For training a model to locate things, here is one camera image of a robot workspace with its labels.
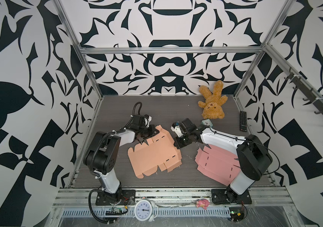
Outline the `orange cardboard box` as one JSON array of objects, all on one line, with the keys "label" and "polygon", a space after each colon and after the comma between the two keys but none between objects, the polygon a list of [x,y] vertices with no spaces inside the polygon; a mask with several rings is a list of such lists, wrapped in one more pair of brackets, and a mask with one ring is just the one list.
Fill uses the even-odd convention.
[{"label": "orange cardboard box", "polygon": [[171,172],[182,164],[181,151],[174,146],[170,133],[162,126],[156,126],[159,133],[128,149],[128,157],[137,178],[150,176],[157,170]]}]

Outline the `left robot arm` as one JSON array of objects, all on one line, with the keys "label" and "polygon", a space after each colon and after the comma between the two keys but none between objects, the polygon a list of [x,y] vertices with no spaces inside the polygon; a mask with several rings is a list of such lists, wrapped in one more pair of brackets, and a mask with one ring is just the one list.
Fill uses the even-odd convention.
[{"label": "left robot arm", "polygon": [[91,215],[102,224],[113,224],[117,218],[98,217],[92,208],[91,196],[96,192],[106,202],[117,204],[122,201],[122,184],[114,170],[119,148],[135,141],[142,145],[147,139],[160,132],[150,124],[151,116],[140,114],[141,108],[142,102],[137,102],[133,107],[130,120],[119,130],[97,132],[83,157],[83,164],[101,183],[101,187],[89,192],[88,206]]}]

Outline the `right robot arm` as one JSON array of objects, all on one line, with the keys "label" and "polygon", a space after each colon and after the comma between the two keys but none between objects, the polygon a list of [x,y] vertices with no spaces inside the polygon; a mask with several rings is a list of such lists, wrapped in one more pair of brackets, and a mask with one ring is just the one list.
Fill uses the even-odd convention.
[{"label": "right robot arm", "polygon": [[197,152],[198,171],[224,185],[213,189],[211,201],[220,204],[252,204],[249,188],[266,174],[273,162],[268,148],[255,135],[230,135],[207,125],[196,126],[186,118],[175,122],[174,146],[178,149],[194,142],[205,144]]}]

